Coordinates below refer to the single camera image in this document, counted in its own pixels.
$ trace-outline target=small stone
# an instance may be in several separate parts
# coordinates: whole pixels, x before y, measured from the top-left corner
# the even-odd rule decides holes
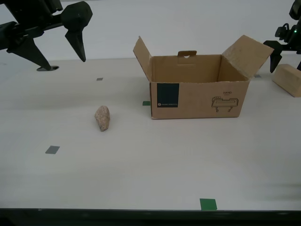
[[[100,106],[95,112],[94,117],[101,131],[105,131],[109,127],[110,112],[107,106]]]

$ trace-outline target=open cardboard box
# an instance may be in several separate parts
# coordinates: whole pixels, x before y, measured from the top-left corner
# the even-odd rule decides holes
[[[151,56],[141,37],[134,47],[150,82],[153,119],[238,117],[250,79],[272,52],[245,35],[221,55]]]

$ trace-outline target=white table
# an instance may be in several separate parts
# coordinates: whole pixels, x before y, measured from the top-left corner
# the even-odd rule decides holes
[[[52,65],[0,84],[0,208],[301,209],[301,98],[270,76],[238,118],[152,120],[136,59]]]

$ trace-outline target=box flap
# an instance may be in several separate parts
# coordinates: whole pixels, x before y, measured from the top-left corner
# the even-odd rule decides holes
[[[140,66],[143,69],[147,79],[151,81],[151,55],[140,36],[136,42],[133,52],[138,62],[140,63]]]
[[[245,77],[252,78],[274,49],[245,35],[223,52],[229,62]]]

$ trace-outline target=printed label on box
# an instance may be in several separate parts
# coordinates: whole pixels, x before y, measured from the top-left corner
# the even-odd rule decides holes
[[[157,107],[178,107],[179,83],[157,83]]]

